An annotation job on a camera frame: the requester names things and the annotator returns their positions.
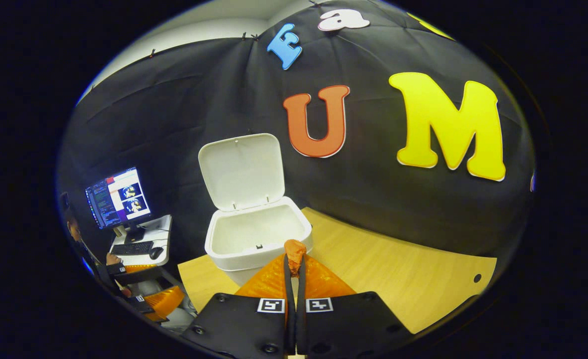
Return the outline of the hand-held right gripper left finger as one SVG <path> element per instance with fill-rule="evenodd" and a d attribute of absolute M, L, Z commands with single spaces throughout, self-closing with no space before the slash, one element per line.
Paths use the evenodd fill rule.
<path fill-rule="evenodd" d="M 182 339 L 232 359 L 287 359 L 296 354 L 294 291 L 281 254 L 236 293 L 216 293 Z"/>

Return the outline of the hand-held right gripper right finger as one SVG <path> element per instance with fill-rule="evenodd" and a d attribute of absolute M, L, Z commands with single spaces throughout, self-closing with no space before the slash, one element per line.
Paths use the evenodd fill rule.
<path fill-rule="evenodd" d="M 310 255 L 301 259 L 296 352 L 307 359 L 376 359 L 412 332 L 374 291 L 358 293 Z"/>

